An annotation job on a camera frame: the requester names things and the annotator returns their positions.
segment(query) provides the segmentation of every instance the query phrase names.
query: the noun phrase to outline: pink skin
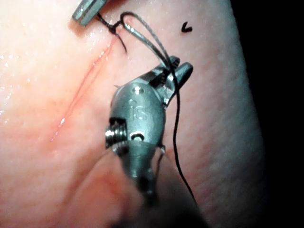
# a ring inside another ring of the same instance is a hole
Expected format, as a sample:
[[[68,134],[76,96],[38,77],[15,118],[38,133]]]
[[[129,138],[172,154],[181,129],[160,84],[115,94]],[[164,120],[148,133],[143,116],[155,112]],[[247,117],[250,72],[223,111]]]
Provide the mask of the pink skin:
[[[118,29],[127,54],[97,20],[76,28],[69,19],[77,3],[1,3],[0,227],[56,227],[76,218],[107,227],[141,203],[117,159],[101,158],[104,130],[113,85],[158,59],[125,30]],[[177,142],[201,211],[213,227],[252,224],[264,205],[264,149],[229,2],[112,0],[102,15],[114,23],[127,10],[148,22],[169,55],[194,66],[180,91]],[[181,33],[185,21],[191,33]],[[173,99],[163,139],[171,159],[175,111]]]

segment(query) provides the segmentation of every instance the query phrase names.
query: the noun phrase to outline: skin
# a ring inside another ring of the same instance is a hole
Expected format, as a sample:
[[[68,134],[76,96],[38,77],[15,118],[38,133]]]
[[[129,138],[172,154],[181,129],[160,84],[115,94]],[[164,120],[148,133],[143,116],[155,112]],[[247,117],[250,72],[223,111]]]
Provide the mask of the skin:
[[[70,21],[77,4],[1,3],[0,227],[107,227],[135,216],[142,203],[106,153],[104,130],[113,85],[159,61],[121,28],[127,54],[97,20],[78,28]],[[259,221],[264,147],[229,1],[112,0],[101,14],[115,23],[127,10],[148,22],[169,55],[194,66],[180,91],[177,146],[206,220],[218,228]],[[191,33],[181,33],[185,21]],[[175,111],[173,99],[163,139],[172,161]]]

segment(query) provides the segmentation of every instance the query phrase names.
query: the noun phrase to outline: dark background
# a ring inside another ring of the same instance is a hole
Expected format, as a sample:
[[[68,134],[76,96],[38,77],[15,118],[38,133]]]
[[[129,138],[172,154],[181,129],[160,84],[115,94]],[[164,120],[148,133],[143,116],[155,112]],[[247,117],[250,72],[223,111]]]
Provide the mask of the dark background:
[[[268,204],[256,227],[292,226],[296,217],[296,207],[288,202],[294,202],[292,190],[302,182],[292,180],[290,169],[301,151],[294,148],[291,130],[293,111],[299,109],[293,103],[299,98],[297,105],[303,104],[302,95],[293,94],[304,75],[301,2],[231,0],[266,148]]]

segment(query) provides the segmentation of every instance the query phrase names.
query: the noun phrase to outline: needle driver jaw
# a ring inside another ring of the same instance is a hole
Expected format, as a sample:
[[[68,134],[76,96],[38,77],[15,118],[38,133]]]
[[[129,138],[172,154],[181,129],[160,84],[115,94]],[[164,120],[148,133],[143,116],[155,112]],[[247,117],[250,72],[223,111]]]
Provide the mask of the needle driver jaw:
[[[86,26],[97,15],[107,0],[82,0],[72,15],[74,21]]]

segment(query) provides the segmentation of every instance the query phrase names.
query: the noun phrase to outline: black marking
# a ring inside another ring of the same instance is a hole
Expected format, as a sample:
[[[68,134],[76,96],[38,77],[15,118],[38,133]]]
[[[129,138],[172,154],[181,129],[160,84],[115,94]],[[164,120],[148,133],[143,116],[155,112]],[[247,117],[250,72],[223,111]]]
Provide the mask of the black marking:
[[[188,24],[187,21],[183,23],[183,25],[182,25],[182,27],[181,27],[181,31],[182,31],[182,32],[191,32],[191,31],[192,31],[192,27],[186,28],[187,24]]]

